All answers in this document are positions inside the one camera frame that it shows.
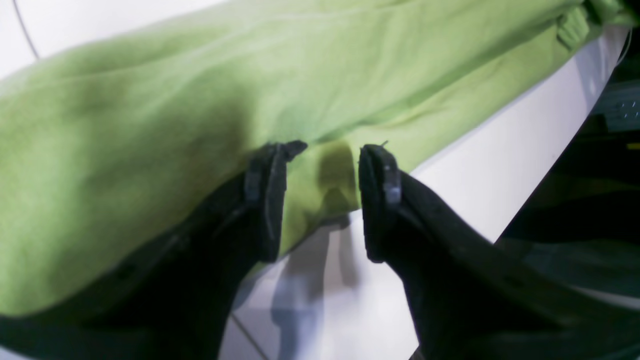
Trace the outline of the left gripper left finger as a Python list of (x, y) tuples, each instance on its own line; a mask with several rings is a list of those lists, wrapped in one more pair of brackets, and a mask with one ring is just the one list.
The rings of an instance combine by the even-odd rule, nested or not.
[(244, 277), (279, 255), (287, 166), (271, 143), (185, 220), (70, 298), (1, 317), (1, 346), (35, 360), (215, 360)]

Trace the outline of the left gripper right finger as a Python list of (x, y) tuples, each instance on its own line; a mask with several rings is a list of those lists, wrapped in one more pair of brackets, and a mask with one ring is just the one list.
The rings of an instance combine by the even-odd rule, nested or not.
[(506, 255), (381, 145), (359, 153), (366, 255), (402, 281), (425, 360), (637, 360), (639, 312)]

